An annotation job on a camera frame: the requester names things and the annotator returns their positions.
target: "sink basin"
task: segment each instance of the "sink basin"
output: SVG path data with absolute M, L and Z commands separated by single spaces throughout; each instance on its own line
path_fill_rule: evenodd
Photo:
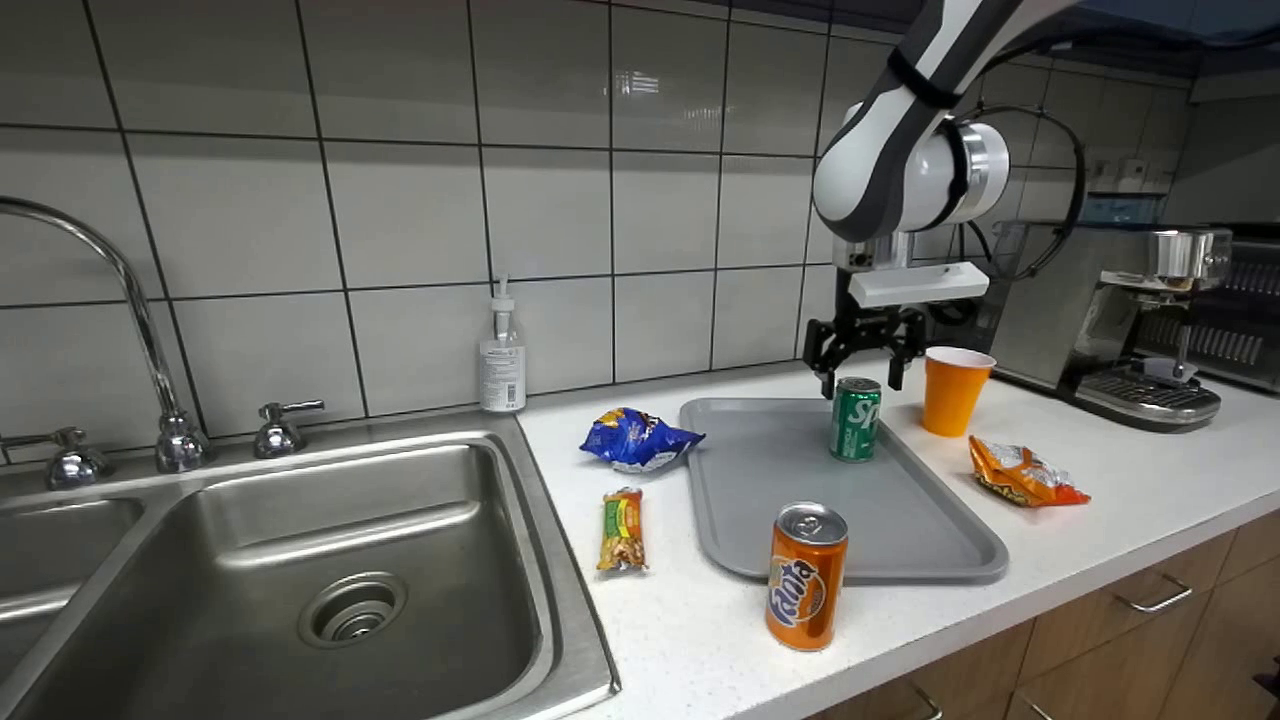
M 127 498 L 59 498 L 0 510 L 0 684 L 135 514 L 141 502 Z
M 185 483 L 18 716 L 552 716 L 616 687 L 508 418 Z

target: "green can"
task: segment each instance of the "green can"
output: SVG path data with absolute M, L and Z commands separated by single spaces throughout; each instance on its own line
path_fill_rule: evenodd
M 881 383 L 868 376 L 846 376 L 834 393 L 834 457 L 875 457 Z

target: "soap dispenser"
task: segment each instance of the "soap dispenser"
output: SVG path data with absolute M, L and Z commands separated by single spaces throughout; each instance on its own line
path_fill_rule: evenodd
M 523 340 L 515 330 L 515 299 L 508 281 L 498 284 L 489 299 L 491 328 L 482 340 L 482 406 L 520 412 L 523 406 Z

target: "coffee machine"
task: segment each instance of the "coffee machine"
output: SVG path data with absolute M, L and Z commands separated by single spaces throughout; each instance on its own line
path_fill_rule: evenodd
M 1027 229 L 1020 254 L 1043 254 L 1049 242 L 1051 237 Z M 1202 429 L 1220 397 L 1187 359 L 1191 299 L 1217 287 L 1227 262 L 1234 232 L 1220 229 L 1082 229 L 1043 272 L 996 290 L 996 376 L 1124 422 Z

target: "countertop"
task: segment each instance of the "countertop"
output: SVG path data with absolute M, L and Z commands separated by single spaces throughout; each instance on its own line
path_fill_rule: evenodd
M 884 359 L 847 373 L 884 378 Z M 1274 397 L 1212 383 L 1220 417 L 1166 434 L 992 378 L 973 431 L 1031 443 L 1093 493 L 1085 507 L 1027 510 L 973 483 L 964 440 L 915 422 L 922 376 L 911 362 L 907 387 L 884 393 L 881 418 L 1007 542 L 1007 576 L 976 588 L 851 584 L 821 652 L 777 645 L 765 584 L 700 556 L 683 464 L 622 474 L 581 453 L 589 422 L 616 403 L 677 422 L 697 397 L 814 397 L 805 367 L 574 393 L 520 417 L 626 684 L 584 716 L 809 716 L 1280 507 Z M 626 483 L 645 487 L 649 570 L 600 580 L 600 497 Z

